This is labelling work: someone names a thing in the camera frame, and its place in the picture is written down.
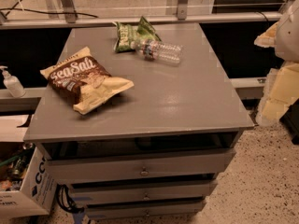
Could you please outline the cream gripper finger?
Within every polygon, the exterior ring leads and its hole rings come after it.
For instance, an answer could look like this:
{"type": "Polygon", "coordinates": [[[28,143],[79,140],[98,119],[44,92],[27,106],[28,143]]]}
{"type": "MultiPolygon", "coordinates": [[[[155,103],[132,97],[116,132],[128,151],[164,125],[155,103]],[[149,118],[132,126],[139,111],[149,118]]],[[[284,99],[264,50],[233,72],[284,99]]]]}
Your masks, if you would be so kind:
{"type": "Polygon", "coordinates": [[[254,40],[254,44],[262,48],[273,48],[276,45],[277,28],[278,28],[278,22],[271,25],[261,35],[258,35],[254,40]]]}

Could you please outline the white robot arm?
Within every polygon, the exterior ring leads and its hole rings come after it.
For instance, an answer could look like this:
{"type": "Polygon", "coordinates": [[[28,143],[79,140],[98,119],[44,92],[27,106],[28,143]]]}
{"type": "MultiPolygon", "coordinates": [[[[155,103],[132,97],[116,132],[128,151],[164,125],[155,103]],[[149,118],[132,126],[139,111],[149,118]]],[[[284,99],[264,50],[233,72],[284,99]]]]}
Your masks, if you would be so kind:
{"type": "Polygon", "coordinates": [[[276,56],[299,62],[299,0],[295,0],[275,24],[254,40],[256,46],[274,48],[276,56]]]}

